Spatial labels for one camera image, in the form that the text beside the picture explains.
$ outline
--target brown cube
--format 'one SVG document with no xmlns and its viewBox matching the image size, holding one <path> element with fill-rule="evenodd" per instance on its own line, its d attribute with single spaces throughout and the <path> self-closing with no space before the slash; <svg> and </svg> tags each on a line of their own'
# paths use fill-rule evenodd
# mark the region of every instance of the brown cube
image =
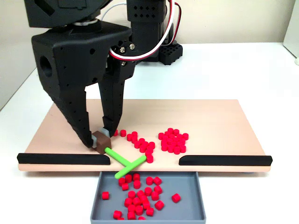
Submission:
<svg viewBox="0 0 299 224">
<path fill-rule="evenodd" d="M 97 147 L 93 149 L 100 154 L 105 154 L 105 148 L 111 148 L 111 139 L 99 131 L 94 132 L 93 135 L 97 138 Z"/>
</svg>

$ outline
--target green rod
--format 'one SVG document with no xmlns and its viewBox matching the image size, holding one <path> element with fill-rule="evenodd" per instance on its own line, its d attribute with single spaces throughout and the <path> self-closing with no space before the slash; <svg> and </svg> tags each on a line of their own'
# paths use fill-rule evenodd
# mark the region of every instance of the green rod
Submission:
<svg viewBox="0 0 299 224">
<path fill-rule="evenodd" d="M 116 161 L 118 161 L 119 163 L 121 163 L 125 167 L 129 166 L 131 164 L 131 162 L 129 162 L 128 160 L 126 160 L 125 158 L 123 158 L 121 155 L 117 154 L 111 148 L 108 148 L 108 147 L 105 148 L 105 153 L 107 153 L 108 155 L 110 155 L 112 158 L 114 158 Z"/>
<path fill-rule="evenodd" d="M 127 165 L 124 169 L 117 172 L 114 177 L 117 180 L 120 179 L 122 176 L 126 175 L 128 172 L 132 171 L 133 169 L 135 169 L 136 167 L 138 167 L 140 164 L 142 164 L 145 161 L 146 161 L 146 156 L 142 155 L 137 160 L 135 160 L 134 162 L 131 162 L 129 165 Z"/>
</svg>

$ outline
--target wooden board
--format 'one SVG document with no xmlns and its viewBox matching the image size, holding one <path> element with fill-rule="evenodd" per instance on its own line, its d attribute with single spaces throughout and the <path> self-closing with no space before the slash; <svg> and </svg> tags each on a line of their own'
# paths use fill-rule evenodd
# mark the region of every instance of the wooden board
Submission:
<svg viewBox="0 0 299 224">
<path fill-rule="evenodd" d="M 86 102 L 90 130 L 103 127 L 99 99 Z M 187 152 L 170 154 L 161 150 L 158 133 L 167 128 L 189 133 Z M 124 100 L 119 130 L 137 131 L 140 138 L 156 143 L 154 162 L 144 163 L 140 171 L 219 171 L 266 172 L 271 167 L 248 166 L 179 166 L 179 158 L 199 155 L 265 155 L 237 100 Z M 142 154 L 126 138 L 112 137 L 114 151 L 133 161 Z M 26 153 L 97 154 L 86 148 L 58 108 L 53 105 L 37 130 Z M 111 159 L 103 165 L 19 164 L 22 171 L 118 171 L 121 164 Z"/>
</svg>

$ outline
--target gray bin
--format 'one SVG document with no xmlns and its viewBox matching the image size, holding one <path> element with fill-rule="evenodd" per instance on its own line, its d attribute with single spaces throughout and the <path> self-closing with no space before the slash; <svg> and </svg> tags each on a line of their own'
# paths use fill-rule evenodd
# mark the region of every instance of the gray bin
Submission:
<svg viewBox="0 0 299 224">
<path fill-rule="evenodd" d="M 114 178 L 116 172 L 101 172 L 96 190 L 93 209 L 91 213 L 92 224 L 113 224 L 121 221 L 125 223 L 178 223 L 178 224 L 205 224 L 206 215 L 204 205 L 202 202 L 201 191 L 199 186 L 199 178 L 197 172 L 137 172 L 140 174 L 141 187 L 140 189 L 133 188 L 133 182 L 129 184 L 129 190 L 122 191 L 118 185 L 118 180 Z M 146 220 L 128 220 L 128 209 L 124 206 L 124 201 L 128 197 L 128 192 L 133 190 L 135 192 L 144 190 L 146 187 L 152 189 L 156 186 L 152 184 L 148 186 L 145 182 L 146 177 L 156 176 L 162 179 L 160 185 L 163 193 L 160 194 L 160 199 L 165 204 L 161 211 L 158 211 L 149 196 L 149 202 L 154 208 L 154 216 L 149 217 L 143 213 Z M 102 200 L 101 195 L 103 191 L 109 192 L 109 200 Z M 171 196 L 180 194 L 181 201 L 174 203 Z M 113 212 L 119 210 L 123 213 L 122 217 L 125 220 L 113 219 Z"/>
</svg>

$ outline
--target white table surface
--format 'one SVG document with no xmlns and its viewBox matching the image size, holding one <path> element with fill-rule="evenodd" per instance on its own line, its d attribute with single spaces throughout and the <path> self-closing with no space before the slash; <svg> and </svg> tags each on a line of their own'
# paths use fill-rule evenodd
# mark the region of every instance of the white table surface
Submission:
<svg viewBox="0 0 299 224">
<path fill-rule="evenodd" d="M 280 43 L 184 45 L 172 66 L 142 63 L 124 98 L 238 99 L 265 153 L 269 173 L 201 173 L 207 224 L 298 220 L 299 66 Z M 87 98 L 99 98 L 97 85 Z M 35 70 L 0 112 L 0 223 L 88 224 L 97 172 L 26 173 L 25 151 L 51 99 Z"/>
</svg>

